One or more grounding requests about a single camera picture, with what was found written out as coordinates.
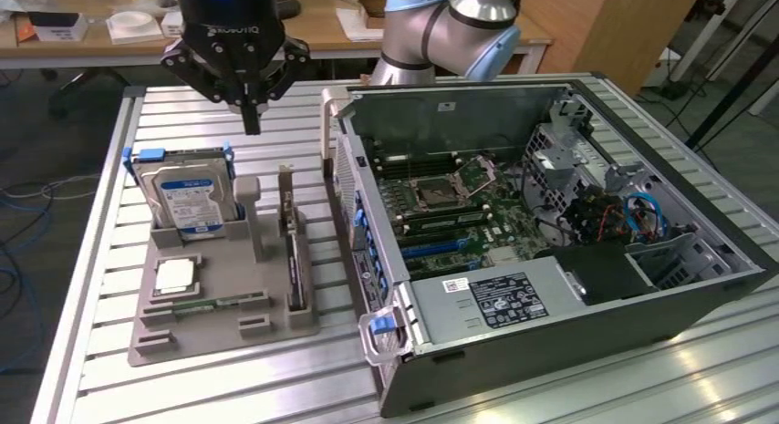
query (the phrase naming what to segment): hard drive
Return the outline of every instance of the hard drive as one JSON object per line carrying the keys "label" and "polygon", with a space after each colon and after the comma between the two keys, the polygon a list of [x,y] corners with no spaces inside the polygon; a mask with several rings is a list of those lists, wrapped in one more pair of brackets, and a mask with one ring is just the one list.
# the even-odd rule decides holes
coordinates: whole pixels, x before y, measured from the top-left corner
{"label": "hard drive", "polygon": [[225,235],[225,222],[241,218],[233,196],[233,151],[226,148],[142,150],[126,167],[142,188],[155,228],[178,228],[182,240]]}

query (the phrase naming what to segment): blue cable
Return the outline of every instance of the blue cable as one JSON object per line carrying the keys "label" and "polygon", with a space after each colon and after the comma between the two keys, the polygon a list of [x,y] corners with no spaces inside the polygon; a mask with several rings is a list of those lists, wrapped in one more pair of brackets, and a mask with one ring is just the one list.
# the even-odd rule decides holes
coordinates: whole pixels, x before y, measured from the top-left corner
{"label": "blue cable", "polygon": [[38,330],[37,339],[30,348],[27,348],[27,350],[25,350],[17,357],[11,359],[9,363],[6,363],[0,367],[0,374],[3,374],[10,369],[13,369],[41,348],[45,341],[45,319],[41,313],[41,306],[38,305],[38,297],[35,296],[34,286],[27,281],[27,277],[25,276],[25,274],[18,274],[18,271],[15,271],[14,269],[9,269],[6,267],[0,267],[0,271],[13,274],[21,282],[22,291],[25,292],[27,300],[30,301],[30,305],[34,308],[35,326]]}
{"label": "blue cable", "polygon": [[658,200],[653,197],[652,194],[649,193],[644,193],[644,192],[638,192],[638,193],[632,193],[629,194],[629,197],[625,198],[625,215],[628,216],[628,222],[629,222],[629,226],[632,227],[632,229],[634,231],[637,231],[638,233],[642,232],[641,227],[638,226],[638,222],[636,221],[634,217],[632,216],[632,199],[641,199],[649,202],[649,204],[653,206],[653,208],[656,209],[656,219],[658,219],[658,222],[661,222],[661,225],[658,225],[660,229],[662,229],[662,235],[666,235],[666,221],[662,217],[662,208],[661,208],[661,203],[658,202]]}
{"label": "blue cable", "polygon": [[38,242],[41,240],[41,238],[45,236],[45,234],[47,233],[47,231],[50,230],[50,226],[51,226],[51,213],[50,211],[47,211],[43,208],[35,208],[35,207],[23,207],[15,203],[11,203],[3,199],[0,199],[0,203],[3,203],[9,208],[14,209],[14,210],[19,210],[22,212],[43,212],[45,214],[45,224],[41,225],[41,229],[38,230],[38,233],[35,233],[35,235],[25,242],[22,242],[19,245],[17,245],[14,248],[9,248],[9,252],[10,253],[17,253],[21,250],[23,250],[26,247],[29,247],[31,244],[34,244],[35,242]]}

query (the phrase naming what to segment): motherboard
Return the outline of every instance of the motherboard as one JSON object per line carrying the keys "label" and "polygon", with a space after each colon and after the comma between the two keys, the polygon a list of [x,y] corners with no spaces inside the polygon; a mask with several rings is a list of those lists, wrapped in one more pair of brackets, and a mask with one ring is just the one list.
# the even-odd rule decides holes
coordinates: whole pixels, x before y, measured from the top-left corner
{"label": "motherboard", "polygon": [[411,280],[518,263],[550,247],[514,162],[489,153],[374,162]]}

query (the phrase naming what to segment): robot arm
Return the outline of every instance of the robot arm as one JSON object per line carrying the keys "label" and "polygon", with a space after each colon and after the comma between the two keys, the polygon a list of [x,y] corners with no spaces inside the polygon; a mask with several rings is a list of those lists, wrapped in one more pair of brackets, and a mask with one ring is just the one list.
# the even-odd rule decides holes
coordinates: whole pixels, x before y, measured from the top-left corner
{"label": "robot arm", "polygon": [[493,80],[521,40],[521,0],[387,0],[371,85],[435,83],[435,68]]}
{"label": "robot arm", "polygon": [[[277,0],[179,0],[179,4],[185,34],[166,49],[162,65],[213,102],[225,101],[241,111],[246,133],[258,135],[269,99],[285,95],[309,64],[309,45],[286,36]],[[274,68],[281,49],[285,62]]]}

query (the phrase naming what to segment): wooden desk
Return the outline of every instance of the wooden desk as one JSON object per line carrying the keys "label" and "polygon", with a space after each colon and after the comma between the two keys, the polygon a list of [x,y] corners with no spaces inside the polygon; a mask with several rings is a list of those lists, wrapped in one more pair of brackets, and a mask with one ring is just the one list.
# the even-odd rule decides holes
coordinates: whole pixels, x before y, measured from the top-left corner
{"label": "wooden desk", "polygon": [[[5,68],[61,68],[61,67],[121,67],[155,65],[161,53],[171,39],[114,46],[105,19],[114,13],[114,7],[127,5],[131,0],[53,0],[69,12],[82,12],[98,22],[78,43],[42,43],[30,40],[17,42],[15,25],[25,21],[17,16],[0,25],[0,69]],[[335,14],[337,8],[357,8],[342,0],[301,0],[303,12],[285,21],[287,33],[309,43],[314,59],[342,59],[353,57],[379,57],[382,43],[354,43],[346,37]],[[522,42],[517,53],[527,55],[521,73],[534,73],[551,44],[550,35],[527,18],[521,16]]]}

